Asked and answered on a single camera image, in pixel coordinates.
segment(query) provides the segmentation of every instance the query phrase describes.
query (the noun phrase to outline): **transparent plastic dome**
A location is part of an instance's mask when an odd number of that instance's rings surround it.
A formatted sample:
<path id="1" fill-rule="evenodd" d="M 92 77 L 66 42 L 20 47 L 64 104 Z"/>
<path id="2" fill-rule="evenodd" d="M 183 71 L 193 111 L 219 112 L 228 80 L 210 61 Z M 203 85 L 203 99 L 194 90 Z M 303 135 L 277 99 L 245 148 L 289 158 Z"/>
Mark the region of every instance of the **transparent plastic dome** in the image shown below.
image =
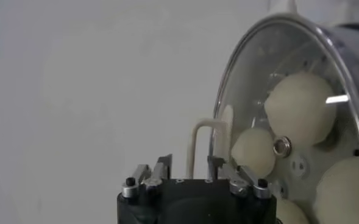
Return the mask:
<path id="1" fill-rule="evenodd" d="M 359 223 L 356 114 L 325 31 L 284 16 L 254 26 L 229 61 L 215 118 L 233 108 L 229 163 L 267 179 L 309 223 Z"/>

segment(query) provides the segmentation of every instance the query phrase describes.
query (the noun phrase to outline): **metal rim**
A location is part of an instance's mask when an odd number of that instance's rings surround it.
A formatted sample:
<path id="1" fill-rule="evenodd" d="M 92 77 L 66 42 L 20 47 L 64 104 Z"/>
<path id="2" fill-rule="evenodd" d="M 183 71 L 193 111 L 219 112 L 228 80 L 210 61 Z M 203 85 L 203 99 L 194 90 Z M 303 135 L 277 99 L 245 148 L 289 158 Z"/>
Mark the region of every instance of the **metal rim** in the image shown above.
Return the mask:
<path id="1" fill-rule="evenodd" d="M 213 112 L 213 117 L 216 118 L 219 112 L 219 107 L 221 104 L 222 94 L 225 90 L 227 80 L 229 78 L 230 72 L 233 66 L 236 63 L 238 56 L 241 51 L 244 49 L 246 43 L 251 39 L 259 30 L 263 29 L 266 26 L 270 26 L 273 24 L 289 24 L 294 26 L 301 31 L 307 33 L 318 43 L 320 48 L 324 51 L 325 54 L 329 58 L 333 59 L 333 63 L 335 64 L 335 68 L 338 70 L 338 77 L 346 90 L 346 94 L 349 97 L 349 107 L 352 112 L 352 116 L 355 121 L 355 126 L 357 128 L 357 132 L 359 135 L 359 61 L 355 58 L 353 53 L 344 47 L 343 43 L 341 43 L 337 37 L 332 35 L 329 31 L 313 24 L 312 22 L 301 18 L 297 15 L 292 14 L 279 14 L 274 16 L 269 16 L 255 25 L 253 25 L 249 31 L 240 39 L 237 44 L 234 52 L 232 53 L 226 70 L 224 71 L 219 90 L 218 96 L 215 103 L 215 108 Z M 354 75 L 353 72 L 349 71 L 354 65 Z M 214 133 L 211 133 L 210 138 L 210 150 L 209 154 L 213 154 L 213 142 L 214 142 Z"/>

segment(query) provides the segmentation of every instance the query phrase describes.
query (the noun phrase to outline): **white ball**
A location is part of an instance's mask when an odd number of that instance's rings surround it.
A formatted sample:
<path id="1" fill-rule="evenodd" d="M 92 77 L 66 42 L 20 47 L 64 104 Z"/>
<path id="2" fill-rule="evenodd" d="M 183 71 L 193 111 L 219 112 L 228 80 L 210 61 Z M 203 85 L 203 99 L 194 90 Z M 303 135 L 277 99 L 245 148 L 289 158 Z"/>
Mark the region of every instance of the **white ball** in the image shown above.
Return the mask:
<path id="1" fill-rule="evenodd" d="M 259 177 L 269 175 L 274 168 L 273 141 L 268 131 L 250 128 L 240 134 L 231 155 L 239 166 L 248 166 Z"/>
<path id="2" fill-rule="evenodd" d="M 265 102 L 270 127 L 293 145 L 323 141 L 336 117 L 335 104 L 325 101 L 333 92 L 328 83 L 309 73 L 289 75 L 278 83 Z"/>
<path id="3" fill-rule="evenodd" d="M 339 161 L 324 173 L 314 209 L 321 224 L 359 224 L 359 157 Z"/>
<path id="4" fill-rule="evenodd" d="M 304 212 L 293 202 L 277 199 L 277 218 L 283 224 L 309 224 Z"/>

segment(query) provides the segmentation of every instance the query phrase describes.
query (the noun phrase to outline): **white wall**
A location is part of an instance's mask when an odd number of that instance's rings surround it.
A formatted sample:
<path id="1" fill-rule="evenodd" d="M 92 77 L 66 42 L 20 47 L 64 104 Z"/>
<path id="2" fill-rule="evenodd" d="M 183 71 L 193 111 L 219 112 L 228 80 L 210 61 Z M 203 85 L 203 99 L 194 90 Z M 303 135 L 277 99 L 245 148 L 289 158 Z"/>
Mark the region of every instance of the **white wall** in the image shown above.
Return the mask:
<path id="1" fill-rule="evenodd" d="M 302 13 L 321 20 L 317 3 Z M 230 53 L 267 7 L 0 0 L 0 224 L 116 223 L 137 164 L 173 153 L 183 176 L 189 130 L 211 116 Z M 198 164 L 208 131 L 199 139 Z"/>

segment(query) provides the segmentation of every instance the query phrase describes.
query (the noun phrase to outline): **black knob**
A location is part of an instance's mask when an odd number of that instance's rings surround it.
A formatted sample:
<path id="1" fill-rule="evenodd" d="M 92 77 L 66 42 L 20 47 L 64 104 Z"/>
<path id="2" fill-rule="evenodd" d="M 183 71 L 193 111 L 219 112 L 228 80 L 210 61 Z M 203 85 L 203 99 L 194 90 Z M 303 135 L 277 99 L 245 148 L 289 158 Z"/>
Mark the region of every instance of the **black knob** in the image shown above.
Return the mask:
<path id="1" fill-rule="evenodd" d="M 125 183 L 127 186 L 132 187 L 132 186 L 136 185 L 136 179 L 134 177 L 128 177 L 128 178 L 126 178 Z"/>
<path id="2" fill-rule="evenodd" d="M 262 187 L 262 188 L 267 188 L 268 186 L 268 182 L 265 179 L 259 179 L 258 180 L 258 186 Z"/>

